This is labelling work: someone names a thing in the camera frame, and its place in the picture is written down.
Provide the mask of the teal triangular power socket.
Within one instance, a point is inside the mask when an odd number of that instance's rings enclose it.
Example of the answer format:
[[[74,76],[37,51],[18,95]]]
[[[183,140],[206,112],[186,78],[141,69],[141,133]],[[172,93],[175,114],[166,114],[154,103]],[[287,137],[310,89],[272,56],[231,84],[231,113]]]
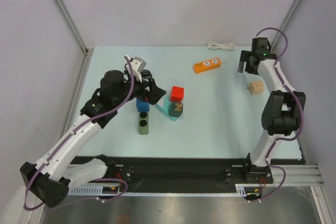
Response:
[[[169,107],[170,107],[171,102],[169,101],[168,96],[162,97],[158,103],[155,105],[155,107],[162,113],[164,114],[167,118],[169,118],[171,121],[175,122],[179,118],[173,117],[169,115]]]

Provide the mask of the blue cube plug adapter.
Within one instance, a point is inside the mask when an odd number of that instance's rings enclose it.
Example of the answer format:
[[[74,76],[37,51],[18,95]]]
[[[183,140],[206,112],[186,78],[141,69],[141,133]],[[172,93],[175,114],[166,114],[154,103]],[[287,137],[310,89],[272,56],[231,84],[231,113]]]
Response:
[[[138,112],[149,112],[150,105],[146,101],[140,101],[139,99],[136,100],[136,108]]]

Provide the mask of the red cube plug adapter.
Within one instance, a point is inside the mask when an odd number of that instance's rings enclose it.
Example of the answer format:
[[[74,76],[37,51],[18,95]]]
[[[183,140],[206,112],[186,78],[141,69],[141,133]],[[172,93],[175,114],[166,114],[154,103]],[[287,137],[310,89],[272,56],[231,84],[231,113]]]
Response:
[[[169,101],[170,102],[182,102],[184,98],[184,88],[173,86],[171,88]]]

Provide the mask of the dark green cube adapter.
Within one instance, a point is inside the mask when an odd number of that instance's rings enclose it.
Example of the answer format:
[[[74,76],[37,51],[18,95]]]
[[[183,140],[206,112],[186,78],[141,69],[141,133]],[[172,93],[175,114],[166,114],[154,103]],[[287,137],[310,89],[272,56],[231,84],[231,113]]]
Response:
[[[179,118],[183,113],[184,104],[182,102],[171,102],[168,114],[171,117]]]

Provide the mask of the green power strip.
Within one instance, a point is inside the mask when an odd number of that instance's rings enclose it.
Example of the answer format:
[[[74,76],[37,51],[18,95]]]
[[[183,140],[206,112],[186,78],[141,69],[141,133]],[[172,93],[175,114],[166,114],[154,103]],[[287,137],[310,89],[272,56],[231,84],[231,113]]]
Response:
[[[149,134],[149,112],[140,112],[138,120],[138,133],[140,135]]]

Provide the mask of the beige cube plug adapter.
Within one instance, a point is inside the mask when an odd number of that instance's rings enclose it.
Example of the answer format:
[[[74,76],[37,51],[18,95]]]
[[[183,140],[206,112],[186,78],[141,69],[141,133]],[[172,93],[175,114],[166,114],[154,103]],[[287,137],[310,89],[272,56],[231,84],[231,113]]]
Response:
[[[258,95],[263,93],[265,90],[264,82],[261,80],[252,81],[250,82],[249,86],[247,87],[251,95]]]

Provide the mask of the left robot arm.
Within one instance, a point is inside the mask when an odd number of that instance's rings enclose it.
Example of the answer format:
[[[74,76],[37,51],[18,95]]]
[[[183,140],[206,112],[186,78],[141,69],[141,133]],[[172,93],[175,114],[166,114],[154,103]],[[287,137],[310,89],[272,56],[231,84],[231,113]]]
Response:
[[[26,192],[34,194],[47,207],[54,208],[78,186],[95,180],[112,181],[116,175],[115,162],[105,155],[96,156],[73,172],[67,167],[126,102],[136,98],[155,105],[165,95],[166,91],[159,88],[153,78],[139,81],[131,74],[125,78],[119,70],[106,72],[100,87],[85,103],[67,133],[43,157],[21,166]]]

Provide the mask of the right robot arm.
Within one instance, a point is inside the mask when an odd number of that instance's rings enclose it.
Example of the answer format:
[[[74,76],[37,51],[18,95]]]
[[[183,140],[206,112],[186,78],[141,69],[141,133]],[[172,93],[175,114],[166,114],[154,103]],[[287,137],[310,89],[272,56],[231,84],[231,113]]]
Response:
[[[304,92],[297,91],[283,73],[279,57],[271,51],[265,37],[252,39],[251,50],[240,54],[238,72],[261,76],[269,97],[261,115],[262,135],[247,156],[247,166],[242,169],[243,179],[254,183],[270,167],[271,155],[281,141],[296,140],[304,124]]]

